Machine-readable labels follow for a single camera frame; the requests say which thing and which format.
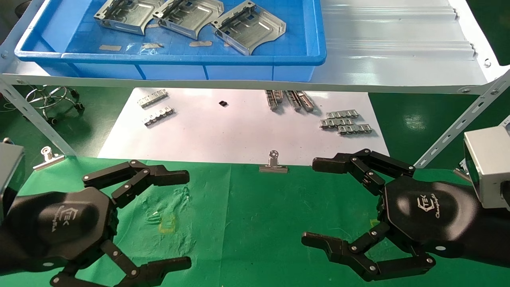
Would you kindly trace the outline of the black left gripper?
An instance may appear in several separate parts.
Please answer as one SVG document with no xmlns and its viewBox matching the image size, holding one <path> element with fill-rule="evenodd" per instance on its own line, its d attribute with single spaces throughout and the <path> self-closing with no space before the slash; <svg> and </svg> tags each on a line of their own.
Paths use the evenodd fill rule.
<svg viewBox="0 0 510 287">
<path fill-rule="evenodd" d="M 8 273 L 46 272 L 53 287 L 102 287 L 75 277 L 104 254 L 125 276 L 115 287 L 160 286 L 166 274 L 189 269 L 188 256 L 136 266 L 111 240 L 116 235 L 117 208 L 124 208 L 148 187 L 187 184 L 186 170 L 168 171 L 163 165 L 137 160 L 122 162 L 82 178 L 82 191 L 17 196 L 8 211 Z M 122 183 L 112 198 L 100 189 Z"/>
</svg>

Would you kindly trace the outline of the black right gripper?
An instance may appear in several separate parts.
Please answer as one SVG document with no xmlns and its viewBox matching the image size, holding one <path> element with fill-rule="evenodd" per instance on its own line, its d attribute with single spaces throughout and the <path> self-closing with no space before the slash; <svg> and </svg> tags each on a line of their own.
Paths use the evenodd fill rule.
<svg viewBox="0 0 510 287">
<path fill-rule="evenodd" d="M 415 180 L 413 165 L 370 149 L 314 158 L 312 169 L 350 174 L 374 196 L 382 194 L 384 222 L 352 243 L 311 232 L 301 236 L 303 245 L 323 250 L 330 262 L 350 267 L 364 281 L 423 275 L 436 264 L 426 252 L 439 256 L 472 256 L 477 252 L 473 228 L 479 200 L 472 187 Z M 395 180 L 386 185 L 378 171 Z M 368 258 L 366 252 L 386 237 L 412 256 L 380 262 Z"/>
</svg>

